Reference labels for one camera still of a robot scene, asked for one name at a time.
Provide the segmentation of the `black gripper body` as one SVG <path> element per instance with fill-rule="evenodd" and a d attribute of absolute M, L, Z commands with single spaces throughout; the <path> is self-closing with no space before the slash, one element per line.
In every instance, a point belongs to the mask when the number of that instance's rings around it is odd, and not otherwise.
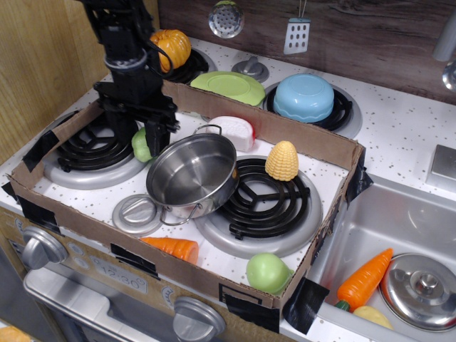
<path fill-rule="evenodd" d="M 149 67 L 135 70 L 112 70 L 111 82 L 94 84 L 98 102 L 105 112 L 121 119 L 131 119 L 144 125 L 157 124 L 166 133 L 175 133 L 180 124 L 175 117 L 177 106 L 162 92 L 160 73 Z"/>

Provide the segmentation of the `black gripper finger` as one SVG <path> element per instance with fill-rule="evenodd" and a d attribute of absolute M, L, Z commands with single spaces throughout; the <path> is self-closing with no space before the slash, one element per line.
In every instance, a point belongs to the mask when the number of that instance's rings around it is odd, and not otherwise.
<path fill-rule="evenodd" d="M 117 139 L 132 139 L 138 131 L 134 117 L 124 110 L 105 109 L 106 120 Z"/>
<path fill-rule="evenodd" d="M 145 124 L 145 138 L 152 157 L 157 157 L 170 144 L 170 132 L 164 123 L 147 121 Z"/>

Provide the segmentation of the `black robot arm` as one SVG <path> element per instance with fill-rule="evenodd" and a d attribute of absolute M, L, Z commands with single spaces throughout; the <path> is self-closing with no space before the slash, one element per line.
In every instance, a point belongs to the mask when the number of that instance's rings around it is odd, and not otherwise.
<path fill-rule="evenodd" d="M 152 16 L 142 1 L 84 1 L 83 8 L 112 76 L 111 82 L 94 85 L 98 103 L 123 143 L 143 123 L 146 145 L 155 157 L 169 145 L 179 123 L 177 106 L 162 92 L 162 51 L 150 40 Z"/>

